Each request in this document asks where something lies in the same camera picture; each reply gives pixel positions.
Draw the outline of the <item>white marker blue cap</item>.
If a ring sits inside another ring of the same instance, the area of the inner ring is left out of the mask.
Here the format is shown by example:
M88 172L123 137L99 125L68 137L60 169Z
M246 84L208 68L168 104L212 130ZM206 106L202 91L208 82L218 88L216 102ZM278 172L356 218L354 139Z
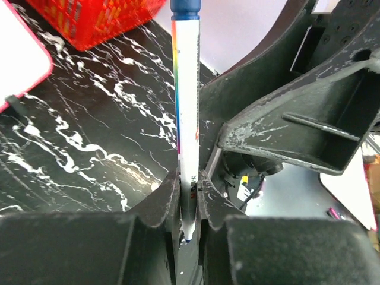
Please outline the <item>white marker blue cap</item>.
M196 227L200 159L200 1L170 1L180 210L186 243Z

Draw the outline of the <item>pink framed whiteboard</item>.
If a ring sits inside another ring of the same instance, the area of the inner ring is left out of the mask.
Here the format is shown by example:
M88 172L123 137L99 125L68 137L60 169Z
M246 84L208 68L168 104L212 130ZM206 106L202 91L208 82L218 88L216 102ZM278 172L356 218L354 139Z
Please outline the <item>pink framed whiteboard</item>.
M1 112L47 79L53 60L18 12L1 1Z

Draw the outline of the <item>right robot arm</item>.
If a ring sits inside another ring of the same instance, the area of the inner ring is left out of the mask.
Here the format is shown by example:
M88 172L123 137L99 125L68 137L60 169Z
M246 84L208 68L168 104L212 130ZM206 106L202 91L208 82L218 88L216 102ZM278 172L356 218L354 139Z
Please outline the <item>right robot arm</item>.
M284 164L340 175L379 129L379 2L287 1L238 63L201 89L201 167L257 198Z

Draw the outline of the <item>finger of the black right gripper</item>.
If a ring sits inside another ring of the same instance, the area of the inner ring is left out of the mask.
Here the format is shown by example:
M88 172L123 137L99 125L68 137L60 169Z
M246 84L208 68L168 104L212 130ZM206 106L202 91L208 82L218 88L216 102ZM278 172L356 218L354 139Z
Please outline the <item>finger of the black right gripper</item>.
M325 166L322 131L283 118L286 113L315 116L326 92L315 71L291 71L315 21L314 5L287 1L259 45L201 88L201 166L214 147L299 166Z
M316 71L264 96L224 125L217 145L340 175L379 121L379 52L362 50L348 67Z

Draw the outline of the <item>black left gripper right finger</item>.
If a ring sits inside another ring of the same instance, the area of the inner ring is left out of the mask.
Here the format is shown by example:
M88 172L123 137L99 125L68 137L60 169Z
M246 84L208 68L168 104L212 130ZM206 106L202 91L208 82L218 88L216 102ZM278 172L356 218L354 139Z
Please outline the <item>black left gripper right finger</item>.
M244 215L198 181L198 262L205 284L378 284L379 255L354 223Z

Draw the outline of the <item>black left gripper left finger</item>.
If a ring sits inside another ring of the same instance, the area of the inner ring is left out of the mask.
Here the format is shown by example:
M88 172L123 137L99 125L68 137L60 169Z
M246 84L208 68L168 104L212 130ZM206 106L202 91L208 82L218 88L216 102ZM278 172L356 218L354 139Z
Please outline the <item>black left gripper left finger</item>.
M126 212L1 218L2 284L175 284L179 175Z

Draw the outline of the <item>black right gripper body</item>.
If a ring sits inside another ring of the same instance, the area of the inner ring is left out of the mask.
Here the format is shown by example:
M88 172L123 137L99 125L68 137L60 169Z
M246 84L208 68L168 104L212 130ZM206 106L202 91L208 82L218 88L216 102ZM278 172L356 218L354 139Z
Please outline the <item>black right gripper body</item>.
M290 71L304 74L346 46L379 10L379 1L339 1L307 28Z

